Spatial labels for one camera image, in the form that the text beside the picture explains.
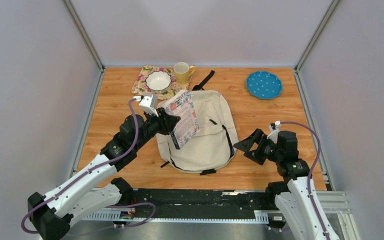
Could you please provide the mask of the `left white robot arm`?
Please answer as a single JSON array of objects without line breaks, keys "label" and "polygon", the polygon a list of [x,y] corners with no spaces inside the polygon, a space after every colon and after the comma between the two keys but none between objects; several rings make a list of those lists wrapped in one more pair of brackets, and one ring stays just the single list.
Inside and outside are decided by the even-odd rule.
[{"label": "left white robot arm", "polygon": [[163,108],[145,116],[132,113],[126,117],[119,131],[86,167],[47,193],[30,195],[28,212],[20,223],[22,230],[39,234],[44,240],[60,240],[77,222],[101,208],[115,204],[128,207],[133,194],[122,178],[115,178],[101,191],[91,190],[131,163],[155,135],[169,135],[181,120]]}]

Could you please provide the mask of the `beige canvas backpack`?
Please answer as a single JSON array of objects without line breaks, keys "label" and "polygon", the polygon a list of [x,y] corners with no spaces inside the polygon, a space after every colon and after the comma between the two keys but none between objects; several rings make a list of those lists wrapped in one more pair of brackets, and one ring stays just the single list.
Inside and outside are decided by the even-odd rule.
[{"label": "beige canvas backpack", "polygon": [[175,149],[171,134],[156,135],[160,157],[183,173],[207,175],[226,166],[235,155],[238,134],[228,102],[216,90],[203,86],[209,75],[191,91],[199,131],[181,149]]}]

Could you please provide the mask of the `floral patterned small book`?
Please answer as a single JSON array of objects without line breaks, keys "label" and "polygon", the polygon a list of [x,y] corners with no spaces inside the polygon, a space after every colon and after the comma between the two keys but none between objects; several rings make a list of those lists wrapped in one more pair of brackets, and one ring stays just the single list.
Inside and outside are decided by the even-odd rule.
[{"label": "floral patterned small book", "polygon": [[180,150],[200,129],[192,95],[188,90],[182,89],[159,106],[168,115],[180,117],[170,133],[175,149]]}]

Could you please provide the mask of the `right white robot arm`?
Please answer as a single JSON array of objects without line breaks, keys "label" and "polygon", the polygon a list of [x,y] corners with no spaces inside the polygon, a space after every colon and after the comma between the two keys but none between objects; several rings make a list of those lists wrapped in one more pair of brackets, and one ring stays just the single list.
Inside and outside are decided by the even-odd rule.
[{"label": "right white robot arm", "polygon": [[275,163],[282,181],[271,182],[265,189],[265,203],[279,209],[297,240],[338,240],[318,199],[307,162],[299,157],[296,133],[274,130],[265,134],[256,129],[249,137],[234,144],[243,155],[262,165]]}]

